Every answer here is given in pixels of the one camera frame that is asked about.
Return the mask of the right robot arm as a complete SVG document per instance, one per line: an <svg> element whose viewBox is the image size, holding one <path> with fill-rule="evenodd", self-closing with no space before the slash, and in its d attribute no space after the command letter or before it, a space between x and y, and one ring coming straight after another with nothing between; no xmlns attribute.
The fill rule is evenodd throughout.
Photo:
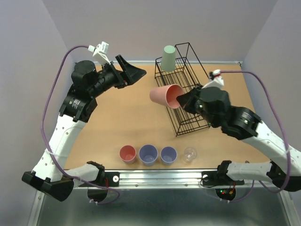
<svg viewBox="0 0 301 226"><path fill-rule="evenodd" d="M205 184L226 185L234 181L257 180L272 183L285 191L301 189L301 153L286 147L282 138L272 132L263 120L245 107L232 106L227 91L217 87L196 86L176 98L181 108L199 114L213 128L256 148L269 158L264 163L222 161Z"/></svg>

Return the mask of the mint green plastic cup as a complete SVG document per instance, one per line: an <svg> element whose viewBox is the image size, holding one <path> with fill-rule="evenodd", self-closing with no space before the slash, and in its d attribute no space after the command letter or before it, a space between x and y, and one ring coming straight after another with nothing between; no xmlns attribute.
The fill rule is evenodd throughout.
<svg viewBox="0 0 301 226"><path fill-rule="evenodd" d="M172 72L175 69L175 47L172 45L167 45L164 47L161 69L164 72Z"/></svg>

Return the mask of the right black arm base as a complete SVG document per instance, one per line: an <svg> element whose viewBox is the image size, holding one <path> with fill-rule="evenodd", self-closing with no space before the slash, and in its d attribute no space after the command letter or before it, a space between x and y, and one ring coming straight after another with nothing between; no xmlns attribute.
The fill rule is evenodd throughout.
<svg viewBox="0 0 301 226"><path fill-rule="evenodd" d="M233 180L226 174L218 174L217 171L203 171L201 184L205 187L213 186L242 186L245 184L244 180Z"/></svg>

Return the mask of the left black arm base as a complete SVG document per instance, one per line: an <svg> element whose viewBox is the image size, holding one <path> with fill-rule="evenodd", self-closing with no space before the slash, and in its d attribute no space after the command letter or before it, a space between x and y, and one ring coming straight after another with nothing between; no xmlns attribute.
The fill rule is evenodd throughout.
<svg viewBox="0 0 301 226"><path fill-rule="evenodd" d="M97 186L118 187L119 179L120 172L118 171L102 171L97 172L92 177L88 177L85 180Z"/></svg>

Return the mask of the salmon pink plastic cup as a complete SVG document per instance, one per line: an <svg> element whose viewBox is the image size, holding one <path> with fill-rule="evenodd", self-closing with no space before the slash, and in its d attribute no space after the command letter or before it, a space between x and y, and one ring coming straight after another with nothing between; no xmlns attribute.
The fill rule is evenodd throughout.
<svg viewBox="0 0 301 226"><path fill-rule="evenodd" d="M156 87L150 91L150 100L159 105L176 109L180 107L177 97L184 94L181 86L178 84Z"/></svg>

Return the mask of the large lavender plastic cup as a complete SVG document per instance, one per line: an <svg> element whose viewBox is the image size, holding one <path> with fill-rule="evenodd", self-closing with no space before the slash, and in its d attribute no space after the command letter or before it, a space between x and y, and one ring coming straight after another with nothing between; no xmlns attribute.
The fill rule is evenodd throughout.
<svg viewBox="0 0 301 226"><path fill-rule="evenodd" d="M158 158L158 150L153 145L143 145L139 150L139 158L144 166L151 167Z"/></svg>

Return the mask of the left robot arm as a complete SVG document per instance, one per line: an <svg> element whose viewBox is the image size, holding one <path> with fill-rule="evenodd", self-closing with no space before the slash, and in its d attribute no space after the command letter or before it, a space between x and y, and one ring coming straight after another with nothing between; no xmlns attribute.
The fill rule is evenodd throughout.
<svg viewBox="0 0 301 226"><path fill-rule="evenodd" d="M82 184L96 187L108 184L105 167L94 161L75 169L63 168L78 135L97 107L96 98L110 88L133 85L147 73L121 55L116 56L116 60L120 70L112 62L103 64L100 71L89 60L75 64L72 85L60 107L53 135L44 139L46 149L33 170L23 174L23 182L60 202Z"/></svg>

